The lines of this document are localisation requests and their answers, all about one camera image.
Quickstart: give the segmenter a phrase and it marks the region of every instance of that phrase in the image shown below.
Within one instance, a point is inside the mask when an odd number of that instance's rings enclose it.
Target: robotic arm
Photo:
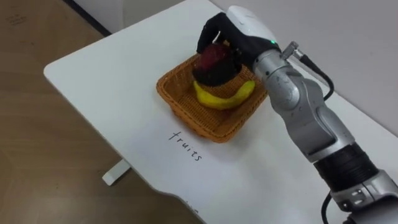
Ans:
[[[238,6],[208,20],[198,53],[214,40],[227,40],[239,61],[262,80],[289,136],[328,184],[328,197],[351,213],[344,224],[398,223],[398,186],[384,170],[376,168],[327,107],[325,99],[331,92],[324,99],[320,86],[287,61],[293,55],[314,72],[323,73],[295,42],[281,51],[267,27]]]

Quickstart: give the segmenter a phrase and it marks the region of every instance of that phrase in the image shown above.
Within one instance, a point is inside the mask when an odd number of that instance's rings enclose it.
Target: table leg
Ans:
[[[130,164],[128,164],[124,159],[120,160],[114,167],[112,167],[107,173],[102,177],[106,184],[111,186],[117,181],[124,173],[130,169]]]

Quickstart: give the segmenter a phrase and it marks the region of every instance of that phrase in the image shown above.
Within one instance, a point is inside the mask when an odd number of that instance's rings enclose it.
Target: red apple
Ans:
[[[220,60],[230,57],[231,50],[224,44],[211,44],[201,54],[198,68],[204,71],[209,70]]]

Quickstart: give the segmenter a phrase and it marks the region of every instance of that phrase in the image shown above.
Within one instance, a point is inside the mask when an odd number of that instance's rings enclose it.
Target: cable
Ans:
[[[303,55],[303,57],[300,58],[300,62],[313,70],[327,82],[329,86],[329,92],[323,97],[323,100],[326,101],[327,99],[329,99],[335,91],[335,84],[333,83],[333,81],[329,78],[327,74],[325,74],[325,72],[320,70],[320,68],[318,68],[318,66],[315,65],[315,63],[307,55]]]
[[[323,201],[322,208],[321,208],[321,216],[322,216],[323,224],[329,224],[328,217],[326,217],[326,210],[328,209],[328,205],[329,205],[330,201],[331,201],[331,195],[329,192],[328,195],[326,196],[325,200]]]

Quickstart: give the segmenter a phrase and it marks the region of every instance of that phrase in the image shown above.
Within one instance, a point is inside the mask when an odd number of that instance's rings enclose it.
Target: white wall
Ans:
[[[255,12],[282,46],[296,40],[340,95],[398,135],[397,0],[214,0]]]
[[[124,0],[74,0],[107,30],[114,33],[124,28]]]
[[[124,0],[124,26],[128,27],[183,0]]]

